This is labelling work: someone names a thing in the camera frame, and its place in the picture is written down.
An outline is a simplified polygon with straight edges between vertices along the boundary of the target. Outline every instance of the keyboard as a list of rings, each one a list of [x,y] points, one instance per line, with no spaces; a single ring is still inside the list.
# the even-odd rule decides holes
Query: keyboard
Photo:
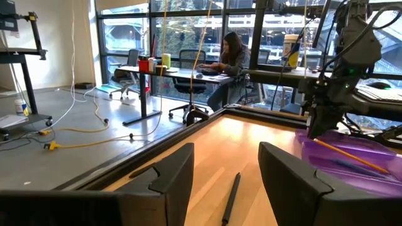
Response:
[[[357,85],[355,93],[370,102],[402,105],[402,90],[383,90],[367,85]]]

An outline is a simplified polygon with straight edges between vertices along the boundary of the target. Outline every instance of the chair base with wheels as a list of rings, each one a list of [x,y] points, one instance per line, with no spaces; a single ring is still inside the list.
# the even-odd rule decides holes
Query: chair base with wheels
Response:
[[[129,92],[134,92],[134,93],[139,94],[139,91],[133,90],[132,88],[130,88],[130,86],[136,84],[135,80],[133,80],[132,78],[116,78],[116,77],[112,77],[112,81],[117,82],[120,85],[122,85],[122,88],[118,89],[118,90],[115,90],[115,91],[112,91],[109,94],[110,98],[113,98],[113,93],[116,93],[116,92],[121,93],[120,100],[123,100],[124,93],[126,93],[127,95],[128,95]]]
[[[188,104],[183,105],[183,106],[181,106],[181,107],[176,107],[176,108],[174,108],[174,109],[169,110],[169,118],[172,118],[172,117],[173,117],[173,113],[171,113],[172,111],[174,111],[174,110],[180,110],[180,109],[183,109],[183,111],[184,111],[184,114],[183,114],[183,124],[186,124],[186,123],[187,123],[187,121],[186,121],[187,114],[188,114],[191,110],[193,110],[193,109],[199,110],[199,111],[202,111],[201,109],[203,109],[204,112],[208,114],[209,111],[207,110],[206,107],[201,107],[201,106],[199,106],[199,105],[193,104],[193,102],[192,102],[193,95],[194,95],[193,92],[191,92],[191,93],[190,93],[190,101],[188,102]]]

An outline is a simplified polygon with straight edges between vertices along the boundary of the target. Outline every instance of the jeans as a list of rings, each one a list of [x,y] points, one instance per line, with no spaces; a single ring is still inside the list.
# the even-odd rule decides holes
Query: jeans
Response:
[[[221,85],[217,88],[214,93],[208,98],[207,104],[208,106],[215,112],[222,108],[222,101],[224,99],[224,92],[226,91],[226,87],[229,84]],[[244,89],[242,89],[241,84],[231,85],[229,87],[228,93],[228,104],[236,104],[241,96],[246,93]]]

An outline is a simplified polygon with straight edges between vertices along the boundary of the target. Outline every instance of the black stand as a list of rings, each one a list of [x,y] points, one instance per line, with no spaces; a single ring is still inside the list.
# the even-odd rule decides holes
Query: black stand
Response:
[[[51,116],[46,116],[46,115],[41,115],[38,114],[38,108],[36,106],[35,102],[35,96],[33,94],[33,88],[32,88],[32,83],[30,79],[30,73],[28,71],[28,66],[26,64],[26,58],[25,54],[30,54],[30,51],[32,52],[32,55],[39,55],[38,52],[35,54],[34,51],[36,50],[23,50],[21,49],[8,49],[8,52],[0,51],[0,63],[20,63],[24,75],[24,81],[25,81],[25,86],[26,86],[26,93],[28,94],[28,100],[30,103],[31,107],[31,115],[28,116],[28,121],[17,124],[15,126],[9,126],[6,128],[0,129],[0,134],[3,135],[3,140],[7,141],[9,139],[9,135],[12,130],[17,129],[21,126],[25,126],[27,124],[35,123],[41,120],[46,121],[46,126],[50,126],[52,124],[52,117]]]
[[[141,101],[141,117],[137,117],[137,118],[123,122],[124,126],[130,125],[135,122],[139,122],[143,119],[147,119],[149,117],[153,117],[153,116],[156,116],[156,115],[162,113],[162,111],[160,111],[160,110],[154,110],[152,113],[149,113],[149,114],[146,113],[146,92],[145,92],[145,74],[144,73],[139,74],[139,99]]]

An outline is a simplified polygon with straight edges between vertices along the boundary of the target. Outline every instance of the wheel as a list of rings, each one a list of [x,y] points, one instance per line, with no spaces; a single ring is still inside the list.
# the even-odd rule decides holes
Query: wheel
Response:
[[[49,120],[49,121],[46,121],[46,126],[52,126],[53,125],[53,121],[52,120]]]

